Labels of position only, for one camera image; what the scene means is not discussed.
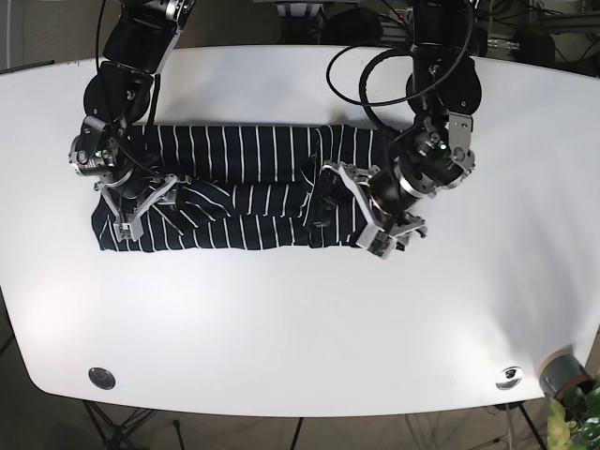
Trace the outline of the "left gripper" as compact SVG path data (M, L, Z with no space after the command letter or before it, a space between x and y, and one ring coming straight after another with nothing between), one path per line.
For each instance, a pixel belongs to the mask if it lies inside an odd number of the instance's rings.
M384 146L384 167L358 169L325 161L319 171L319 246L374 249L376 256L403 251L411 236L426 237L416 203L459 186L475 168L473 120L430 117Z

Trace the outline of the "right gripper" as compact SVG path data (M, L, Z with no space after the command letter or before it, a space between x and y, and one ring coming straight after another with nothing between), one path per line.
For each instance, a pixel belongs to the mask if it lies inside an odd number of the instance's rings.
M182 236L192 227L183 210L189 175L143 169L115 141L73 142L70 164L78 175L96 179L91 223L99 243L142 243L160 231Z

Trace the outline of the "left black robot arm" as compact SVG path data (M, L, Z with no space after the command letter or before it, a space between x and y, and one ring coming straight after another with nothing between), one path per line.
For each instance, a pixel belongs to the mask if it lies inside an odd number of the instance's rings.
M473 56L475 10L470 1L412 1L412 44L376 55L363 69L354 105L363 108L381 131L383 165L360 169L322 159L315 166L305 226L310 237L332 224L339 206L351 201L365 221L350 234L351 245L385 259L404 249L412 235L426 236L426 222L411 212L417 202L459 186L474 170L471 149L473 114L482 86ZM406 102L414 113L410 127L397 130L375 113L380 102L368 100L368 78L387 59L409 56L412 74Z

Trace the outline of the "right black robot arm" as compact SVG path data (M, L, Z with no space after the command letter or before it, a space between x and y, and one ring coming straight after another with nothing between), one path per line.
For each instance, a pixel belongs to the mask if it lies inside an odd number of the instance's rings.
M161 71L174 49L191 1L124 1L106 44L95 49L96 75L83 96L85 117L68 160L110 209L107 226L115 243L137 242L151 209L175 208L191 179L159 168L159 155L136 145L130 128L140 119L155 126Z

